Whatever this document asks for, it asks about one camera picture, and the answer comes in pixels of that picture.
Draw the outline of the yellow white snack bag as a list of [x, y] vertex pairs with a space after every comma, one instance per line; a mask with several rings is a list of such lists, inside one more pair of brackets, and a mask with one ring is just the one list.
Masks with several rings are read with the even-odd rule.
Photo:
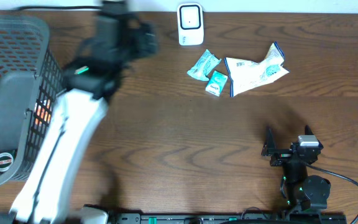
[[285, 54], [274, 42], [261, 62], [230, 58], [224, 59], [229, 78], [231, 79], [230, 96], [273, 83], [290, 71], [283, 67]]

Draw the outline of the teal Kleenex tissue pack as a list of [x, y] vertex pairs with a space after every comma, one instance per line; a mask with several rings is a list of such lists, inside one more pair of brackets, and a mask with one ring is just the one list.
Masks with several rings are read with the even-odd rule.
[[205, 91], [215, 96], [220, 96], [227, 82], [227, 79], [227, 75], [215, 70], [208, 84], [206, 85]]

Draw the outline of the light green wrapper pack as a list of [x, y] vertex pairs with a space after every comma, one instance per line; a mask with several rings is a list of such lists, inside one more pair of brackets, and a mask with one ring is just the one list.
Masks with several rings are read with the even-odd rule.
[[187, 71], [187, 74], [196, 80], [208, 82], [209, 73], [219, 65], [220, 62], [221, 59], [218, 59], [209, 50], [205, 50], [195, 65]]

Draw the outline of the orange tissue pack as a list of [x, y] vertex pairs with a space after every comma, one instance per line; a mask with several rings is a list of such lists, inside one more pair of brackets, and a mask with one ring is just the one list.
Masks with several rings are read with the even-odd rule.
[[46, 126], [50, 124], [52, 117], [51, 101], [43, 100], [41, 103], [36, 103], [34, 112], [36, 126]]

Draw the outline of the green round-logo box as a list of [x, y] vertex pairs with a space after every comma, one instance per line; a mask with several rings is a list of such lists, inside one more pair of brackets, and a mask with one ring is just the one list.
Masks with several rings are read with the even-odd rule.
[[0, 173], [6, 172], [12, 166], [16, 157], [16, 151], [7, 151], [0, 153]]

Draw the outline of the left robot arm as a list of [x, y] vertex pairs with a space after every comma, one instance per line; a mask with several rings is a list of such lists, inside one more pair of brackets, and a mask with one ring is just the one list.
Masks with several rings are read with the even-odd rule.
[[88, 144], [133, 60], [157, 53], [154, 28], [126, 1], [103, 1], [95, 36], [82, 42], [63, 71], [63, 91], [27, 182], [0, 223], [65, 223]]

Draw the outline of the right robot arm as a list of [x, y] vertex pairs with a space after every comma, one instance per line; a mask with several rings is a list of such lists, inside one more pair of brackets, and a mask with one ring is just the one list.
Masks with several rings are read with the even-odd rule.
[[270, 166], [283, 169], [281, 192], [291, 212], [320, 212], [328, 207], [330, 181], [308, 175], [307, 171], [307, 166], [318, 160], [322, 149], [323, 145], [308, 126], [286, 149], [276, 146], [273, 132], [267, 128], [261, 155], [270, 158]]

